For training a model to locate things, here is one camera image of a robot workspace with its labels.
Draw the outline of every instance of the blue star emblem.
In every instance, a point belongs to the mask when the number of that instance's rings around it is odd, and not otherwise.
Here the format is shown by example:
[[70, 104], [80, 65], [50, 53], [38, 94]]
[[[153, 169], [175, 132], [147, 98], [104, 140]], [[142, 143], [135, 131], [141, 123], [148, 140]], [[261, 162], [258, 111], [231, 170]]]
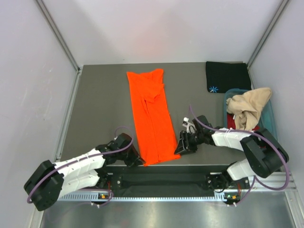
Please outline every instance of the blue star emblem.
[[219, 89], [217, 87], [210, 86], [209, 90], [211, 93], [217, 93]]

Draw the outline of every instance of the beige towel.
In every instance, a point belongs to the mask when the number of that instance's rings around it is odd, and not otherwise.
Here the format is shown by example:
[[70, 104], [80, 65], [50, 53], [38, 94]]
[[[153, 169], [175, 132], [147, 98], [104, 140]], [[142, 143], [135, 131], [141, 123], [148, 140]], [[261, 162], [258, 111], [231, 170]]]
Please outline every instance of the beige towel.
[[259, 88], [228, 98], [227, 112], [236, 115], [236, 129], [251, 131], [255, 128], [271, 94], [270, 88]]

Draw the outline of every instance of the blue plastic bin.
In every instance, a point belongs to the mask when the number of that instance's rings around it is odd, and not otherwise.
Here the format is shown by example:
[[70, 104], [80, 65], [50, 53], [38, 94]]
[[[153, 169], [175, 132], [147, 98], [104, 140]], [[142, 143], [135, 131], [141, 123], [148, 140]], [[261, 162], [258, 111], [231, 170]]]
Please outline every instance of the blue plastic bin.
[[[234, 95], [242, 95], [243, 93], [247, 92], [248, 90], [245, 89], [230, 89], [225, 93], [224, 97], [224, 127], [227, 127], [227, 104], [226, 101], [228, 98], [232, 98]], [[275, 125], [275, 118], [274, 113], [272, 111], [271, 102], [265, 105], [262, 113], [261, 118], [258, 123], [259, 127], [266, 128], [274, 137], [277, 139], [276, 135], [276, 125]]]

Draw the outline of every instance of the orange pants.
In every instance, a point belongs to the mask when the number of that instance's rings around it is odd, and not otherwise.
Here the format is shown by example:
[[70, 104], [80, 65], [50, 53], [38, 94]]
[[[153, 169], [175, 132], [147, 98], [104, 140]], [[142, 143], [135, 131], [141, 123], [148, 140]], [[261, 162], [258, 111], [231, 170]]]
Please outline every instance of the orange pants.
[[163, 69], [127, 72], [134, 123], [144, 166], [180, 158], [162, 83]]

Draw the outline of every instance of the black cloth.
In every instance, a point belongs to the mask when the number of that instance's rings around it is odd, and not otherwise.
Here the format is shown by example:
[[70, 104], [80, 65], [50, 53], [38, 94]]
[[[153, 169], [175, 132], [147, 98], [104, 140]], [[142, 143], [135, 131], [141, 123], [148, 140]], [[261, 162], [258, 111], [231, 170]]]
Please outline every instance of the black cloth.
[[246, 63], [206, 63], [207, 90], [225, 93], [230, 89], [251, 90]]

